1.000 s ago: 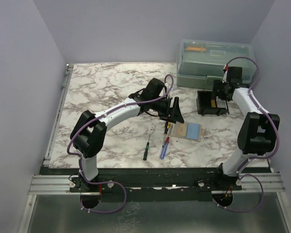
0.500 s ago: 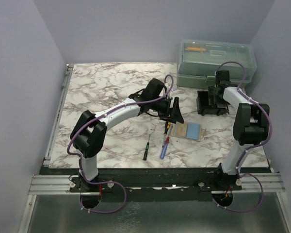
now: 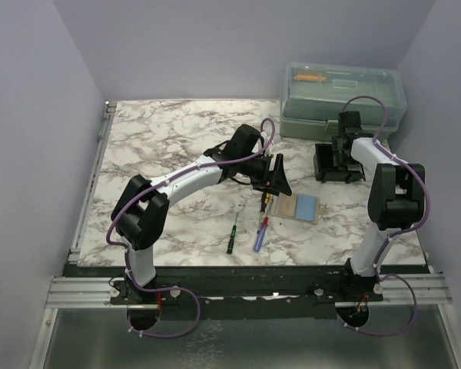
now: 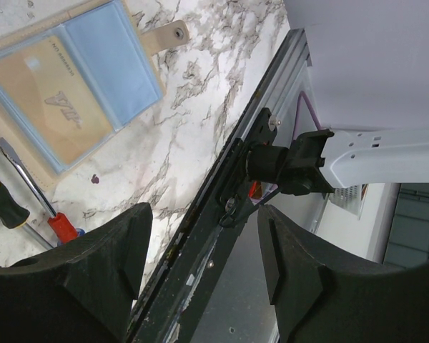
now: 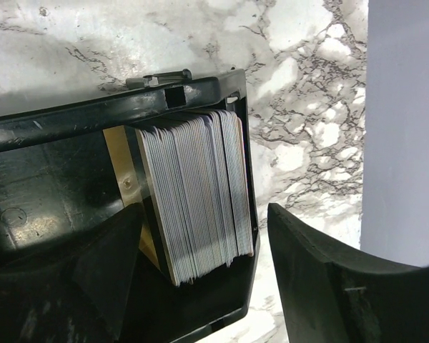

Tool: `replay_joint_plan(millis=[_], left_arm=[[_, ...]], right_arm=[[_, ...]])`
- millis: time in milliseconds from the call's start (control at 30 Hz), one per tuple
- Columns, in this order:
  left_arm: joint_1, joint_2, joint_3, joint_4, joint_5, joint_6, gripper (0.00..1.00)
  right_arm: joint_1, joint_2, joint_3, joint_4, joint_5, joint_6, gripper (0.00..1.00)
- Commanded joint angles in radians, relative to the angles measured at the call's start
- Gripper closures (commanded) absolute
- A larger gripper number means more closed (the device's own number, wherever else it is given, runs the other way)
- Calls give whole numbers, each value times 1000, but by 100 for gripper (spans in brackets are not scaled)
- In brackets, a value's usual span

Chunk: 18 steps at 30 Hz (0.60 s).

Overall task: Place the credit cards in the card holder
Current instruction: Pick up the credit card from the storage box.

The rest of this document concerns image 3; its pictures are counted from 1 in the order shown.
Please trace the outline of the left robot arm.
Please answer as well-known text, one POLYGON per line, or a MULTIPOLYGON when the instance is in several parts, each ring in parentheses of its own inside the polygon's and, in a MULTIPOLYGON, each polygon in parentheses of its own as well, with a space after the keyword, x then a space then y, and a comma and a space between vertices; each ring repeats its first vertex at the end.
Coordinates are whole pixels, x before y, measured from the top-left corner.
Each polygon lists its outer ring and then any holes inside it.
POLYGON ((207 149, 193 163, 152 180, 136 175, 130 179, 111 213, 108 233, 122 237, 125 274, 131 280, 129 295, 139 304, 155 293, 153 246, 162 235, 167 213, 179 201, 206 187, 236 175, 250 179, 255 191, 291 195, 282 154, 270 155, 270 139, 264 130, 242 124, 231 139, 207 149))

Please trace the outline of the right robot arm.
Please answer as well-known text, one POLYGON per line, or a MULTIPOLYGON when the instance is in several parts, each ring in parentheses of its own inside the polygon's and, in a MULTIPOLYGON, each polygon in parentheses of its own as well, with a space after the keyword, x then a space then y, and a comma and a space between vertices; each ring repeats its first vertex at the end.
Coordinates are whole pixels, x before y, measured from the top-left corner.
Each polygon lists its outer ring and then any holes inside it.
POLYGON ((368 170, 373 175, 367 213, 371 221, 359 250, 350 259, 354 274, 338 282, 340 296, 355 301, 366 292, 361 277, 379 274, 394 239, 408 233, 429 210, 425 169, 411 165, 382 146, 361 128, 358 111, 338 115, 338 134, 332 139, 333 165, 342 171, 368 170))

